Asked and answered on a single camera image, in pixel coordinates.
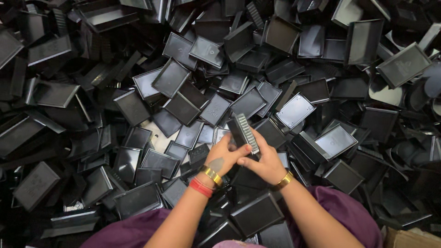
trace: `finger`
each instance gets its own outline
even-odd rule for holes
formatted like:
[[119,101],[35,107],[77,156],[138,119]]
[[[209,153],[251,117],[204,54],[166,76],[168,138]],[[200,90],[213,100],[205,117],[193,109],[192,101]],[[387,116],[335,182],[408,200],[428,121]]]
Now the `finger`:
[[228,147],[228,143],[230,143],[230,140],[231,140],[231,133],[227,133],[221,138],[221,140],[219,140],[217,144],[220,143],[221,146]]
[[268,153],[270,151],[268,144],[266,143],[265,138],[254,128],[251,128],[251,132],[254,135],[254,138],[256,139],[257,145],[259,146],[260,152],[263,154]]
[[237,150],[237,146],[235,144],[228,144],[228,151],[235,151]]
[[254,172],[257,172],[263,166],[262,163],[254,161],[251,158],[239,158],[237,164],[247,167]]
[[245,157],[251,152],[251,146],[249,144],[245,144],[241,146],[239,149],[231,152],[231,156],[234,158],[234,160],[237,160],[238,158]]

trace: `left hand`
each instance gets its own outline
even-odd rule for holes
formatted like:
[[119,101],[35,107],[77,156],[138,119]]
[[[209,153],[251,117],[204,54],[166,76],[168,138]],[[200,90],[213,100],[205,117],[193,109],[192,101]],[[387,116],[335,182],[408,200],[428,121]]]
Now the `left hand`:
[[224,135],[222,139],[211,148],[204,164],[214,170],[220,177],[227,174],[239,158],[245,157],[251,152],[251,146],[248,144],[235,150],[235,146],[230,146],[230,140],[231,133]]

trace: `tattoo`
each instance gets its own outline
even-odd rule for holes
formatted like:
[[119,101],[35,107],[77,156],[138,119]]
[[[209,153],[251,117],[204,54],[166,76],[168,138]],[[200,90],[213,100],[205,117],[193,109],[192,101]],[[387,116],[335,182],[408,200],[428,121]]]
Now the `tattoo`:
[[212,169],[214,172],[219,173],[223,165],[224,165],[224,159],[221,157],[221,158],[216,158],[215,160],[208,163],[207,167]]

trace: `right hand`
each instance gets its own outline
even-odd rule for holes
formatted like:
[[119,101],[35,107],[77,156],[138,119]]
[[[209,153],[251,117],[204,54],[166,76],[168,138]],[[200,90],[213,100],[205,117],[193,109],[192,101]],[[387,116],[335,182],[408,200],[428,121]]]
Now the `right hand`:
[[261,158],[259,162],[257,162],[250,158],[243,157],[237,160],[237,164],[243,165],[244,167],[254,171],[267,183],[276,185],[286,176],[287,171],[285,167],[283,167],[282,161],[277,155],[276,149],[274,147],[270,147],[266,143],[265,138],[263,138],[263,136],[256,130],[251,128],[251,132],[256,139],[257,145],[259,146]]

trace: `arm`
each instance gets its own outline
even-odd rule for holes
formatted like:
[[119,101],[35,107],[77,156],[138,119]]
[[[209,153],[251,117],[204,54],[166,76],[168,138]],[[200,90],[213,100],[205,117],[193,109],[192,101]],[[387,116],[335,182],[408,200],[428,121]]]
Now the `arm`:
[[[259,162],[249,158],[240,158],[237,162],[253,170],[268,183],[276,185],[286,176],[286,170],[277,156],[276,149],[268,146],[257,131],[253,129],[252,132],[262,157]],[[363,247],[298,181],[292,180],[280,192],[308,247]]]
[[[228,150],[230,139],[230,135],[225,135],[213,146],[205,162],[207,167],[210,167],[221,177],[233,167],[238,158],[248,155],[251,151],[250,145],[244,145],[238,150],[230,152]],[[214,181],[203,173],[198,174],[197,178],[209,188],[213,188],[215,185]],[[191,247],[207,202],[208,198],[205,195],[188,187],[144,248]]]

